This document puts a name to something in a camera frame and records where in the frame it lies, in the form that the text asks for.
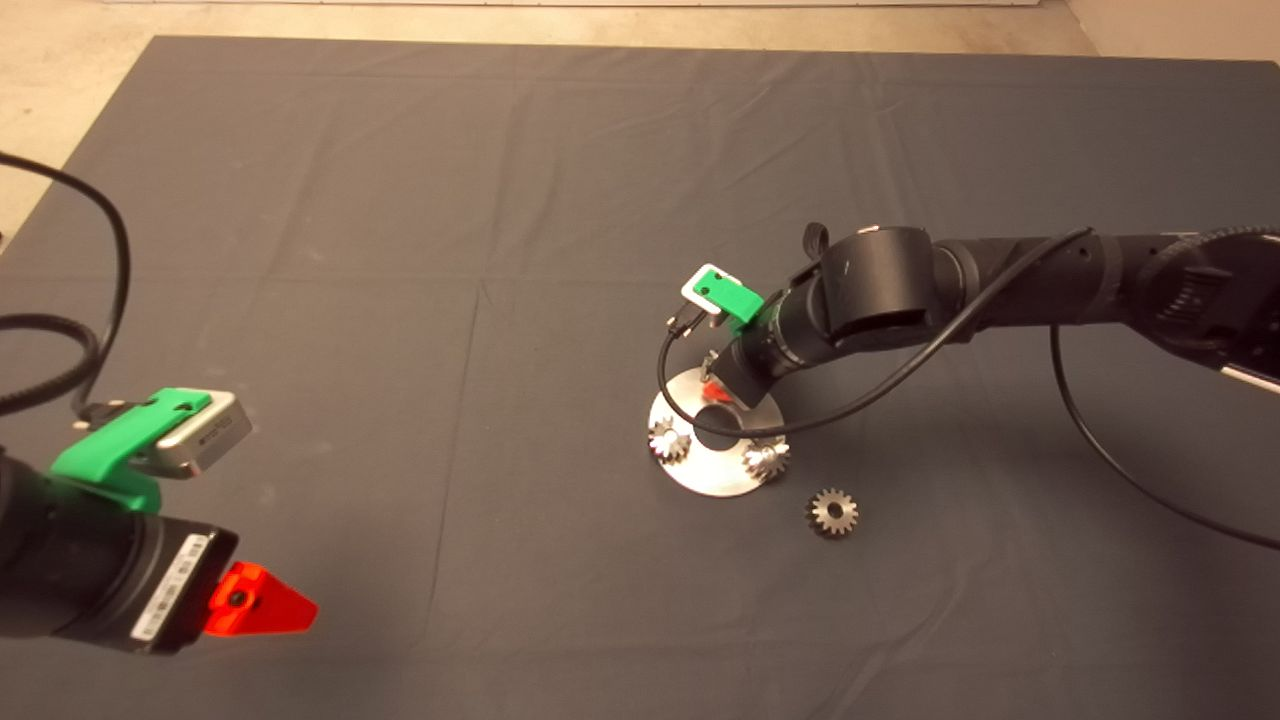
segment green mount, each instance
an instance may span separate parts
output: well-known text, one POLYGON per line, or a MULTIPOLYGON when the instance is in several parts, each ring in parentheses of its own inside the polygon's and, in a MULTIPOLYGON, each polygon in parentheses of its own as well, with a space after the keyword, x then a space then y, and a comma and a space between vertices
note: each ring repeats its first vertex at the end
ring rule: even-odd
POLYGON ((739 284, 714 270, 708 270, 694 283, 694 292, 709 300, 732 319, 733 332, 740 332, 764 307, 764 299, 751 288, 739 284))
POLYGON ((50 473, 56 479, 113 500, 127 510, 157 512, 160 487, 155 478, 129 468, 129 457, 146 452, 152 443, 211 401, 207 392, 161 388, 145 404, 131 407, 64 450, 54 460, 50 473))

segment metal gear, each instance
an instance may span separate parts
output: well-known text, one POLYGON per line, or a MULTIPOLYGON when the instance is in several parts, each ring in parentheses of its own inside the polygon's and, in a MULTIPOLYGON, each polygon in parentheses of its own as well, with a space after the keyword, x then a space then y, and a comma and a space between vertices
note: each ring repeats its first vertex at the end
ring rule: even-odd
POLYGON ((809 498, 805 515, 818 534, 840 538, 858 524, 858 503, 847 493, 829 488, 809 498))
POLYGON ((753 478, 768 482, 787 469, 791 446, 782 438, 753 439, 742 451, 742 465, 753 478))
POLYGON ((649 451, 663 465, 680 462, 689 455, 690 437, 676 429, 675 418, 649 425, 649 451))

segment cable connector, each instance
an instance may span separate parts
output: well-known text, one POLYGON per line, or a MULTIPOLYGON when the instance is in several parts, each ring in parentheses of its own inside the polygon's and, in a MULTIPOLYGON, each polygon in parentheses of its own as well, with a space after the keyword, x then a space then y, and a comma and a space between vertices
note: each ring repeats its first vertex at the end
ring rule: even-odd
POLYGON ((685 302, 676 314, 667 318, 667 332, 672 337, 689 337, 689 333, 707 319, 707 310, 692 302, 685 302))

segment black cable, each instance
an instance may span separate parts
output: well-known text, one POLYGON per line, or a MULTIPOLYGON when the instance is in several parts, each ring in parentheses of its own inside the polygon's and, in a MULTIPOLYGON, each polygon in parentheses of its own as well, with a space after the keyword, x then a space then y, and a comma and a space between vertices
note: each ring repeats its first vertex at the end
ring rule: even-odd
POLYGON ((50 332, 69 337, 79 343, 83 352, 70 369, 31 387, 0 395, 0 415, 19 413, 65 395, 90 377, 99 359, 97 336, 93 334, 93 331, 69 318, 37 313, 0 315, 0 331, 18 329, 50 332))
POLYGON ((989 286, 983 288, 983 291, 979 292, 977 297, 974 297, 968 305, 965 305, 959 313, 956 313, 956 316, 952 318, 951 322, 947 323, 942 328, 942 331, 940 331, 938 334, 934 336, 932 341, 929 341, 928 345, 918 350, 915 355, 913 355, 906 363, 900 365, 896 370, 890 373, 888 377, 886 377, 883 380, 879 382, 879 384, 867 391, 865 393, 861 395, 861 397, 854 400, 852 402, 842 407, 838 407, 837 410, 827 415, 823 415, 820 418, 815 418, 812 420, 799 420, 795 423, 785 423, 781 425, 774 425, 772 428, 755 428, 755 429, 731 429, 731 428, 723 428, 721 425, 708 425, 705 423, 699 423, 692 415, 686 413, 684 407, 680 407, 680 405, 676 404, 676 400, 671 396, 671 391, 667 389, 667 355, 671 352, 671 345, 684 332, 680 328, 668 328, 667 337, 666 340, 663 340, 662 347, 658 350, 658 391, 662 392, 663 400, 667 401, 667 405, 671 406, 672 411, 676 413, 676 415, 680 415, 680 418, 684 419, 686 423, 691 424, 692 427, 700 430, 705 430, 723 437, 764 439, 764 438, 773 438, 781 434, 797 433, 801 430, 819 428, 822 425, 842 420, 855 413, 859 413, 860 410, 872 405, 877 400, 884 397, 886 395, 890 393, 890 391, 900 386, 902 380, 911 377, 916 370, 920 369, 922 365, 924 365, 925 361, 933 357, 933 355, 938 350, 941 350, 943 345, 946 345, 954 337, 964 332, 978 318, 978 314, 986 310, 987 306, 991 305, 992 301, 995 301, 996 296, 998 296, 1001 291, 1004 291, 1006 287, 1009 287, 1010 283, 1016 281, 1023 273, 1025 273, 1028 269, 1036 265, 1036 263, 1041 261, 1050 254, 1056 252, 1057 250, 1069 245, 1071 241, 1083 237, 1085 234, 1089 234, 1091 232, 1093 232, 1093 228, 1078 228, 1069 233, 1060 234, 1057 237, 1051 237, 1044 242, 1039 243, 1034 250, 1032 250, 1027 255, 1023 255, 1021 258, 1015 260, 1014 264, 1010 265, 1005 272, 1000 273, 1000 275, 997 275, 996 279, 992 281, 989 286))
POLYGON ((1219 523, 1217 520, 1206 518, 1192 510, 1187 510, 1185 507, 1175 503, 1174 501, 1164 498, 1156 495, 1155 492, 1147 489, 1146 487, 1143 487, 1137 478, 1130 475, 1129 471, 1125 470, 1124 466, 1120 465, 1120 462, 1115 457, 1112 457, 1110 452, 1107 452, 1107 448, 1102 447, 1102 442, 1098 441, 1097 436, 1093 434, 1093 430, 1089 429, 1088 423, 1084 421, 1084 416, 1080 414, 1080 409, 1076 407, 1075 398, 1071 396, 1071 389, 1066 383, 1066 372, 1062 369, 1062 346, 1059 338, 1057 325, 1050 325, 1048 328, 1048 347, 1050 347, 1050 355, 1053 360, 1053 379, 1057 380, 1057 392, 1059 395, 1062 396, 1062 405, 1066 406, 1066 414, 1071 416, 1071 423, 1075 424, 1075 429, 1080 430, 1080 434, 1084 437, 1084 442, 1089 443, 1089 447, 1092 447, 1093 451, 1098 454, 1098 457, 1101 457, 1103 462, 1110 465, 1111 469, 1115 470, 1117 475, 1124 478, 1126 483, 1134 487, 1134 489, 1147 496, 1148 500, 1156 502, 1157 505, 1165 507, 1166 510, 1181 515, 1183 518, 1190 520, 1192 523, 1196 523, 1197 525, 1201 525, 1202 528, 1208 528, 1210 530, 1213 530, 1216 533, 1221 533, 1226 537, 1235 538, 1238 541, 1244 541, 1249 544, 1256 544, 1258 547, 1266 547, 1268 550, 1280 550, 1280 539, 1254 534, 1248 530, 1242 530, 1239 528, 1225 525, 1222 523, 1219 523))
MULTIPOLYGON (((124 218, 120 217, 120 211, 105 195, 102 195, 101 191, 70 173, 59 170, 58 168, 50 168, 49 165, 35 160, 9 155, 6 152, 0 152, 0 165, 44 176, 79 192, 97 205, 104 214, 106 214, 106 220, 111 225, 111 237, 115 242, 115 292, 111 297, 111 309, 106 316, 106 329, 102 331, 101 341, 97 342, 97 357, 92 363, 88 373, 81 378, 78 383, 79 387, 72 396, 72 410, 76 413, 77 418, 86 420, 88 419, 88 395, 92 392, 93 383, 97 380, 97 375, 102 372, 102 365, 106 363, 106 357, 110 355, 111 347, 115 345, 115 337, 120 329, 120 320, 124 318, 124 306, 129 299, 132 263, 129 260, 129 233, 124 229, 124 218)), ((61 320, 79 325, 79 323, 76 323, 74 320, 67 320, 65 318, 61 318, 61 320)))

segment circular base plate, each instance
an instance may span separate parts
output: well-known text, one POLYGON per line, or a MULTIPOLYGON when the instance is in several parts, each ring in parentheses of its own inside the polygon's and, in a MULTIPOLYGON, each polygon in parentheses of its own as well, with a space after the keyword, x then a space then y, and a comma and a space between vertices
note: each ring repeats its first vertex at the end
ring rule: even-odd
MULTIPOLYGON (((698 416, 703 407, 718 405, 737 418, 744 429, 767 428, 782 424, 782 413, 778 404, 772 397, 764 400, 751 410, 742 410, 731 402, 716 402, 703 397, 703 372, 700 368, 685 370, 667 383, 667 389, 681 410, 698 416)), ((689 437, 689 454, 682 460, 672 462, 659 462, 662 469, 673 480, 686 488, 710 497, 735 497, 745 495, 767 482, 764 478, 753 475, 744 464, 744 454, 751 445, 749 439, 740 439, 737 445, 728 450, 712 450, 698 441, 698 434, 689 421, 676 415, 662 393, 653 401, 649 409, 649 427, 663 420, 671 420, 672 427, 680 434, 689 437)), ((785 438, 778 437, 777 442, 785 438)))

